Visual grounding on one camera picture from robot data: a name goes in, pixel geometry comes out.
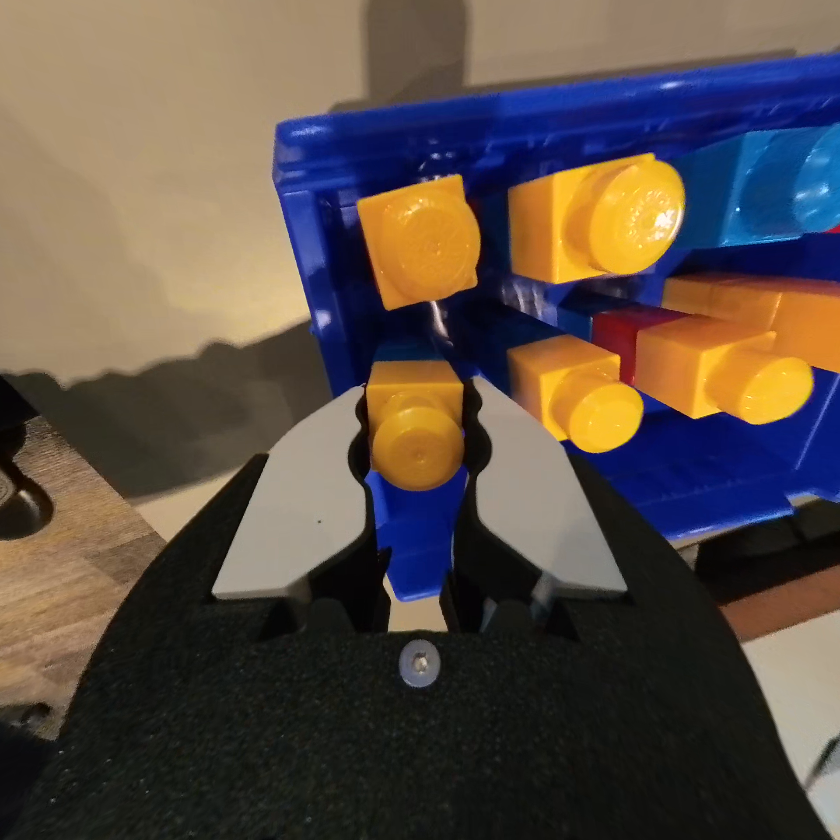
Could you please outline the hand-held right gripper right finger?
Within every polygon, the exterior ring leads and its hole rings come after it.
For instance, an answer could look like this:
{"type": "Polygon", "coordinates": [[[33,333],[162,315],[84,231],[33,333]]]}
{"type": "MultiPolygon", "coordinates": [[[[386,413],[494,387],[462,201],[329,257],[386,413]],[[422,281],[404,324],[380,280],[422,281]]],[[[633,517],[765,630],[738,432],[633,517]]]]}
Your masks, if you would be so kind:
{"type": "Polygon", "coordinates": [[[627,593],[561,444],[481,376],[465,385],[467,483],[457,573],[490,599],[615,599],[627,593]]]}

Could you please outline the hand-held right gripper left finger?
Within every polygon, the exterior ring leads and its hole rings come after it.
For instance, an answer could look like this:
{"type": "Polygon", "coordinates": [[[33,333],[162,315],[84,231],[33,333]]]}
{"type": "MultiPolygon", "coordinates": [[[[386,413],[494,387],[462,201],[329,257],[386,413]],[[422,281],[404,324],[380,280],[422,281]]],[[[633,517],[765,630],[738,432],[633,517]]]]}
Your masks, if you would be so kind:
{"type": "Polygon", "coordinates": [[[218,600],[301,592],[375,536],[364,388],[352,387],[269,450],[213,584],[218,600]]]}

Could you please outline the yellow mega block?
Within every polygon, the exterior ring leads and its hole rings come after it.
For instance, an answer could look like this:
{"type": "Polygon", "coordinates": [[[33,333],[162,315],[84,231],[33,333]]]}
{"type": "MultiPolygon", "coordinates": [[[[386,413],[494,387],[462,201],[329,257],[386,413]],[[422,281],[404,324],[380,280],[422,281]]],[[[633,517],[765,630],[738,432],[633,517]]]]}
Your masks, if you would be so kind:
{"type": "Polygon", "coordinates": [[[365,387],[371,465],[394,487],[428,491],[460,470],[464,383],[445,360],[378,360],[365,387]]]}

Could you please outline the blue plastic bin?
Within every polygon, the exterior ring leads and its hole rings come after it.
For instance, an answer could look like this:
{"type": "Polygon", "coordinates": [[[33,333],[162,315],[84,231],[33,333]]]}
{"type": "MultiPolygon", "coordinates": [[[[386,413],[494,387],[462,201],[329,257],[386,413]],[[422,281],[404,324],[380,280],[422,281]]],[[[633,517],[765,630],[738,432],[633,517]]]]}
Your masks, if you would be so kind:
{"type": "MultiPolygon", "coordinates": [[[[510,187],[543,175],[645,153],[671,163],[747,132],[834,124],[837,54],[280,122],[272,176],[332,392],[363,387],[367,413],[374,362],[444,360],[462,382],[479,375],[513,400],[501,387],[509,378],[497,342],[479,335],[490,323],[469,316],[491,304],[588,338],[593,306],[584,298],[660,306],[665,281],[677,275],[838,283],[838,231],[773,245],[676,248],[641,275],[537,283],[512,274],[505,208],[510,187]],[[463,178],[479,223],[477,285],[386,310],[357,202],[451,175],[463,178]]],[[[551,435],[570,455],[591,459],[667,538],[782,517],[798,497],[838,499],[838,373],[814,369],[805,404],[765,425],[726,414],[691,419],[642,400],[640,426],[619,448],[591,454],[551,435]]],[[[371,469],[379,542],[392,549],[394,594],[404,601],[436,595],[450,562],[465,461],[428,491],[402,490],[371,469]]]]}

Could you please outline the cluster of assorted toy blocks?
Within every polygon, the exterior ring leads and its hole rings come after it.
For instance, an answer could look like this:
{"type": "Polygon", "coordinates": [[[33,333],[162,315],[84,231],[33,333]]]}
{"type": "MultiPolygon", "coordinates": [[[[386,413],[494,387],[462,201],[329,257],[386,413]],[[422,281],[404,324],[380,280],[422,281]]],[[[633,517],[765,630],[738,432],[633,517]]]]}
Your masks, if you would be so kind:
{"type": "MultiPolygon", "coordinates": [[[[451,175],[357,202],[386,310],[476,287],[480,227],[451,175]]],[[[653,153],[543,175],[507,190],[516,278],[566,286],[641,275],[673,249],[773,245],[838,231],[838,124],[743,133],[668,163],[653,153]]],[[[513,400],[591,454],[638,430],[642,395],[683,416],[780,421],[838,373],[838,283],[705,273],[668,278],[660,306],[592,305],[589,337],[542,328],[497,304],[489,326],[513,400]]]]}

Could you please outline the wooden desk with round hole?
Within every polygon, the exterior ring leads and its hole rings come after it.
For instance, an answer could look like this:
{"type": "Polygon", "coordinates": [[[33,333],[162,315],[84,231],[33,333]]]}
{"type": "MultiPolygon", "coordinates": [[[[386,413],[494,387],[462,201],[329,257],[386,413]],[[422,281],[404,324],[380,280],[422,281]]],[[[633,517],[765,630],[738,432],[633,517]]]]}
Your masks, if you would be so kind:
{"type": "Polygon", "coordinates": [[[93,651],[165,541],[42,416],[15,461],[53,514],[2,542],[2,712],[35,707],[30,731],[54,741],[93,651]]]}

